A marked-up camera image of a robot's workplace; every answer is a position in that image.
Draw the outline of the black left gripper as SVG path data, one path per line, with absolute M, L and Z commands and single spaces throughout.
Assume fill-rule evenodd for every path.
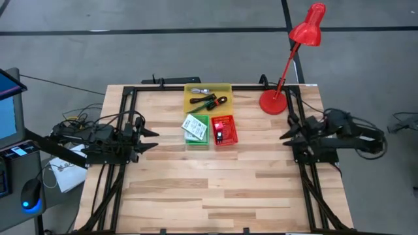
M 138 135 L 144 137 L 155 137 L 159 136 L 158 133 L 148 130 L 145 128 L 146 120 L 142 116 L 138 116 L 135 119 L 135 126 L 132 123 L 125 123 L 122 131 L 123 150 L 132 154 L 132 162 L 137 163 L 139 156 L 145 151 L 158 146 L 158 143 L 139 143 Z

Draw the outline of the smartphone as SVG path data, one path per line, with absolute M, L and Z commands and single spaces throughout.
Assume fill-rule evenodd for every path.
M 23 157 L 33 151 L 33 146 L 30 144 L 24 144 L 21 146 L 14 146 L 8 150 L 5 150 L 4 156 L 9 160 L 14 160 L 19 157 Z

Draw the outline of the dark keyboard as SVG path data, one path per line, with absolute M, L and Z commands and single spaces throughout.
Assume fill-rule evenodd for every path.
M 0 157 L 0 198 L 10 194 L 10 183 L 8 181 L 8 168 L 4 158 Z

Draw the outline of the red plastic basket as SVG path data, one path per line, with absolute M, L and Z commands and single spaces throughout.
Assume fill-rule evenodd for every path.
M 232 115 L 212 117 L 210 121 L 211 121 L 212 130 L 214 134 L 214 144 L 216 146 L 229 146 L 229 145 L 236 144 L 238 142 L 238 135 L 237 135 L 236 126 L 234 123 L 234 118 Z M 216 122 L 222 122 L 224 126 L 222 130 L 223 141 L 221 144 L 216 144 L 216 132 L 217 131 L 214 128 L 214 123 Z

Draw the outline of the grey desk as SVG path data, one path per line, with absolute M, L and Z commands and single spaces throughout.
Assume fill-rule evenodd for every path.
M 14 160 L 9 160 L 4 156 L 5 150 L 14 146 L 0 151 L 0 157 L 4 158 L 7 164 L 8 181 L 10 183 L 10 194 L 0 198 L 0 232 L 29 219 L 36 218 L 46 210 L 41 176 L 40 149 L 33 142 L 24 142 L 15 146 L 24 144 L 33 146 L 33 151 Z M 20 205 L 20 194 L 24 184 L 33 178 L 37 178 L 41 182 L 40 198 L 42 200 L 42 207 L 37 213 L 25 213 Z

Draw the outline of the yellow translucent plastic bin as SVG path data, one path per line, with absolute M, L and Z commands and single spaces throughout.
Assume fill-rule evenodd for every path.
M 227 100 L 208 110 L 205 106 L 210 102 L 207 96 L 215 97 L 213 101 L 226 97 Z M 228 83 L 186 84 L 184 86 L 184 112 L 186 114 L 208 115 L 211 117 L 230 115 L 233 113 L 232 85 Z

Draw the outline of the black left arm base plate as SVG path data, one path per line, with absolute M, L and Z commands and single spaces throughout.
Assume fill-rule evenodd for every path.
M 91 145 L 82 149 L 86 163 L 91 165 L 116 165 L 128 163 L 132 148 L 123 144 Z

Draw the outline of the black diagonal beam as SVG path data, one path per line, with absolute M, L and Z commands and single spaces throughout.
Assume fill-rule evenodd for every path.
M 67 161 L 68 163 L 72 163 L 81 168 L 87 168 L 86 159 L 83 156 L 67 148 L 64 148 L 63 146 L 60 146 L 59 144 L 45 137 L 42 137 L 28 129 L 25 129 L 24 135 L 26 140 L 31 140 L 32 142 L 34 142 L 35 145 L 43 152 L 49 153 L 50 155 L 56 156 L 64 161 Z

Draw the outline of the white paper sheet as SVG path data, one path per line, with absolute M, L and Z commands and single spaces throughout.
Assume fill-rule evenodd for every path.
M 86 179 L 87 170 L 85 168 L 58 157 L 53 158 L 49 163 L 52 165 L 52 172 L 62 193 L 71 191 Z

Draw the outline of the computer monitor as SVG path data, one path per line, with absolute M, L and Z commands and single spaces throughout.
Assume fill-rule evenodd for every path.
M 18 68 L 0 69 L 0 149 L 25 139 L 24 91 L 27 91 L 27 86 L 20 81 Z

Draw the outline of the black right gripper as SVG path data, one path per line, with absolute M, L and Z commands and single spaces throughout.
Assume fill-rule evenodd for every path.
M 280 139 L 292 138 L 300 132 L 299 118 L 296 114 L 287 117 L 289 130 L 280 136 Z M 323 147 L 321 145 L 321 133 L 325 128 L 323 121 L 315 117 L 307 117 L 303 122 L 303 136 L 293 138 L 283 143 L 284 146 L 292 147 L 298 155 L 311 155 L 317 153 Z

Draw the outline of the black computer mouse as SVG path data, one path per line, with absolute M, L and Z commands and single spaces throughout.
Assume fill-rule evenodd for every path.
M 25 213 L 37 213 L 42 207 L 41 182 L 37 178 L 27 181 L 20 194 L 20 205 Z

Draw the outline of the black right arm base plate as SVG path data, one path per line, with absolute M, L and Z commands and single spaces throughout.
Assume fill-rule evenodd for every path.
M 313 163 L 337 163 L 339 161 L 336 152 L 336 143 L 333 140 L 321 139 L 321 150 L 311 155 L 298 155 L 296 153 L 296 160 L 307 165 Z

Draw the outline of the black floor stand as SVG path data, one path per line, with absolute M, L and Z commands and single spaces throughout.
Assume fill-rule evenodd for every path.
M 407 115 L 408 117 L 406 119 L 400 119 L 398 116 L 401 115 Z M 387 126 L 389 133 L 395 134 L 402 129 L 418 131 L 418 112 L 396 112 L 392 116 L 397 122 Z

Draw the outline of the red desk lamp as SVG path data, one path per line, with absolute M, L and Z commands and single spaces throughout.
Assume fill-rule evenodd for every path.
M 326 5 L 324 3 L 312 4 L 304 21 L 290 31 L 289 39 L 293 42 L 293 45 L 277 87 L 264 91 L 259 99 L 261 109 L 267 114 L 280 114 L 287 108 L 286 95 L 281 91 L 286 81 L 288 68 L 302 45 L 319 46 L 321 44 L 320 25 L 325 13 Z

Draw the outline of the black power strip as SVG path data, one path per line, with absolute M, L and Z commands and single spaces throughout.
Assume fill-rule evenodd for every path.
M 201 83 L 199 77 L 180 77 L 180 78 L 152 78 L 142 80 L 141 84 L 190 84 Z

